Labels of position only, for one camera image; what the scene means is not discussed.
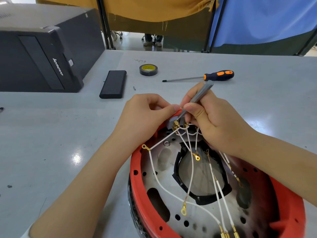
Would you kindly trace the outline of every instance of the black electrical tape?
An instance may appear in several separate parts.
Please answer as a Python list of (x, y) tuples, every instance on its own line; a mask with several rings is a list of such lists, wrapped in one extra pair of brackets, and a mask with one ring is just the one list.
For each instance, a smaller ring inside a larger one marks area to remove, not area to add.
[(154, 76), (157, 72), (158, 68), (153, 64), (143, 64), (140, 66), (140, 73), (144, 76)]

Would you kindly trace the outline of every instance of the gray terminal block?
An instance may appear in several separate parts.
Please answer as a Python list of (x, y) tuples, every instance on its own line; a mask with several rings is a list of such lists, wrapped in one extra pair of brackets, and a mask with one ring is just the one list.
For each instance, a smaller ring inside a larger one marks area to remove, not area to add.
[[(174, 116), (172, 118), (170, 118), (169, 120), (166, 120), (166, 127), (167, 129), (172, 129), (174, 126), (174, 121), (178, 119), (178, 116)], [(185, 124), (185, 118), (180, 118), (180, 120), (178, 120), (179, 125), (182, 126)]]

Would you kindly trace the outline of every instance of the white table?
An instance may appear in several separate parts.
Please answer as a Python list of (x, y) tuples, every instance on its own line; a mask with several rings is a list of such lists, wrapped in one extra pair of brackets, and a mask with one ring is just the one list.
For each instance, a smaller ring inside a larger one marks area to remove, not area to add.
[[(157, 65), (159, 73), (141, 76), (139, 66), (145, 63)], [(50, 206), (110, 135), (134, 94), (158, 93), (180, 103), (197, 83), (163, 79), (231, 69), (235, 77), (212, 88), (218, 97), (260, 132), (317, 153), (316, 67), (315, 57), (106, 50), (79, 93), (0, 93), (5, 107), (0, 113), (0, 237), (21, 236)], [(123, 99), (99, 98), (109, 70), (127, 71)], [(138, 237), (127, 201), (128, 175), (129, 160), (117, 175), (97, 237)], [(307, 202), (305, 207), (306, 237), (317, 237), (317, 209)]]

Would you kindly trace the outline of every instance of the lenovo logo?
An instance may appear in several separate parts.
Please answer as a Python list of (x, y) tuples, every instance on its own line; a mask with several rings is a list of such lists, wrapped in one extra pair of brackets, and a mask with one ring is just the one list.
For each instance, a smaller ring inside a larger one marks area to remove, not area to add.
[(59, 65), (58, 65), (58, 63), (57, 63), (57, 60), (54, 59), (54, 58), (53, 58), (53, 60), (54, 60), (54, 63), (55, 63), (55, 65), (56, 65), (58, 71), (61, 73), (62, 76), (64, 76), (64, 75), (63, 75), (63, 72), (61, 71), (61, 68), (59, 67)]

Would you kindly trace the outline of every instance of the orange screwdriver handle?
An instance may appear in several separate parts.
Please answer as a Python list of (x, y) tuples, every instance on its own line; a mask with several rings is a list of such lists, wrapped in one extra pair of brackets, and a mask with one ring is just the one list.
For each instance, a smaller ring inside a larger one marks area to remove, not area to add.
[(205, 74), (204, 75), (204, 80), (208, 81), (208, 80), (212, 80), (212, 81), (226, 81), (229, 80), (231, 78), (233, 78), (233, 76), (235, 75), (235, 73), (231, 70), (222, 70), (216, 73), (211, 73), (211, 74)]

